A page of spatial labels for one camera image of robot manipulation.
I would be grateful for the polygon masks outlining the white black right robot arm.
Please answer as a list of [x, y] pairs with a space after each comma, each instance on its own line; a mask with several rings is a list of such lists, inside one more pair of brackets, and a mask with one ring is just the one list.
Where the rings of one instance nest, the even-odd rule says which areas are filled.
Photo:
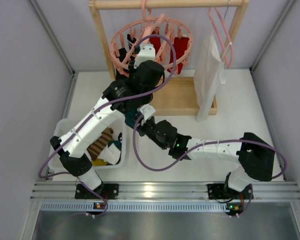
[[218, 160], [232, 162], [237, 169], [227, 174], [224, 192], [241, 193], [253, 182], [273, 179], [275, 150], [252, 132], [233, 140], [205, 140], [178, 133], [168, 121], [135, 123], [133, 133], [147, 136], [176, 162], [182, 160]]

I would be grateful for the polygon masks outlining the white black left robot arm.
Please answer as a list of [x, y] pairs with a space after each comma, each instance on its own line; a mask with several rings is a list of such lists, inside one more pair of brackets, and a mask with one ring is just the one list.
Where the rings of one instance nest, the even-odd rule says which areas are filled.
[[50, 139], [62, 166], [82, 185], [95, 193], [102, 192], [104, 184], [88, 157], [88, 147], [110, 124], [130, 111], [140, 112], [144, 121], [150, 119], [155, 110], [149, 103], [154, 89], [164, 78], [165, 69], [161, 64], [152, 60], [142, 62], [128, 78], [111, 82], [90, 113], [72, 130]]

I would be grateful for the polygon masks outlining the pink round clip hanger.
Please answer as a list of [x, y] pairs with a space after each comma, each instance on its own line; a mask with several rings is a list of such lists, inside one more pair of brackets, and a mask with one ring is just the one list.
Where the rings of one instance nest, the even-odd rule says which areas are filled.
[[[150, 38], [160, 38], [161, 47], [157, 54], [155, 54], [155, 61], [162, 64], [164, 69], [169, 73], [174, 71], [175, 76], [182, 72], [185, 65], [188, 64], [188, 58], [193, 45], [193, 34], [191, 30], [179, 20], [166, 17], [165, 14], [161, 14], [157, 17], [151, 16], [151, 10], [146, 13], [146, 1], [141, 2], [142, 19], [132, 22], [122, 29], [120, 29], [112, 38], [109, 44], [109, 57], [116, 70], [120, 74], [129, 76], [129, 65], [133, 64], [135, 67], [135, 58], [140, 51], [140, 44], [151, 44]], [[159, 34], [152, 34], [155, 28], [159, 27]], [[136, 42], [132, 45], [131, 49], [128, 47], [127, 34], [131, 34], [131, 37], [136, 38]], [[184, 55], [177, 59], [176, 50], [174, 48], [175, 37], [188, 37], [187, 50]], [[128, 53], [124, 60], [120, 61], [119, 49], [125, 47]]]

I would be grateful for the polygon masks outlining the dark green sock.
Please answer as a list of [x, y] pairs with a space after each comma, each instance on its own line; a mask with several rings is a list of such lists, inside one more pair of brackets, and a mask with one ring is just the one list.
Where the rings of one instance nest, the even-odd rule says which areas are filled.
[[131, 129], [134, 128], [135, 126], [135, 123], [138, 119], [138, 117], [141, 115], [141, 113], [135, 109], [135, 110], [130, 110], [129, 112], [127, 112], [124, 117], [125, 117], [125, 120], [124, 120], [124, 123]]

